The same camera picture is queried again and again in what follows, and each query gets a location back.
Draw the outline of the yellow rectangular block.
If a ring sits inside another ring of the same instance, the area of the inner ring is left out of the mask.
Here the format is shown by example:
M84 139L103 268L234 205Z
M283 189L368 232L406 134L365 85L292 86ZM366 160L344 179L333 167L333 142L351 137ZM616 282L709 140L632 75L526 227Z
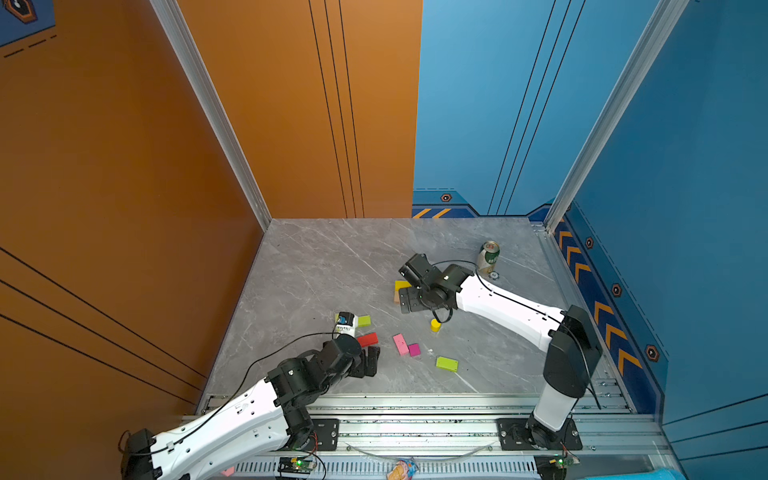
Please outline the yellow rectangular block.
M411 284L405 280L397 280L394 282L395 295L399 294L399 291L404 288L409 288Z

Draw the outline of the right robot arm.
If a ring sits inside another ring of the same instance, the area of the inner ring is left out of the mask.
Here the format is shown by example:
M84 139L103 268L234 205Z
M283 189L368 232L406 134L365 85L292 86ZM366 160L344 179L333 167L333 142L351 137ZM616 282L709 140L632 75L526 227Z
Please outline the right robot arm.
M566 449L574 438L571 414L578 401L594 391L593 375L603 355L601 341L586 310L566 310L529 300L498 288L478 270L450 264L442 269L424 254L415 254L399 269L409 286L400 295L405 313L437 310L452 316L464 311L482 316L519 335L546 354L545 387L523 427L532 449Z

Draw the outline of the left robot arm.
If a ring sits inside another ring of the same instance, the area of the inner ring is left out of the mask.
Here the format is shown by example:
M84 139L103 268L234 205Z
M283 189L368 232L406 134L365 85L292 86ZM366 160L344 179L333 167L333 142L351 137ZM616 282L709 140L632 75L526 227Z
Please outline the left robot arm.
M180 427L124 434L124 479L209 479L250 456L319 447L308 406L346 377L374 377L380 348L349 335L286 359L244 393Z

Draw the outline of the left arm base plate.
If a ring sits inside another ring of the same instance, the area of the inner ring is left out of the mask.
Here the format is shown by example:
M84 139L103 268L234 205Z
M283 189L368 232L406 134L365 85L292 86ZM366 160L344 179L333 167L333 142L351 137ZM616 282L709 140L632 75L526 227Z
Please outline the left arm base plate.
M313 418L313 425L302 451L336 451L339 440L340 420L337 418Z

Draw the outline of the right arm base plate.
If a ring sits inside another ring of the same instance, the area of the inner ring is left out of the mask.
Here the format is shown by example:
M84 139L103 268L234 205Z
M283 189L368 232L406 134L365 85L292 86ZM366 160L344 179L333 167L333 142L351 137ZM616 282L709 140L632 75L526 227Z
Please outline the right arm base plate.
M557 431L549 430L533 417L499 418L496 420L496 427L503 451L583 449L581 436L573 418L567 418Z

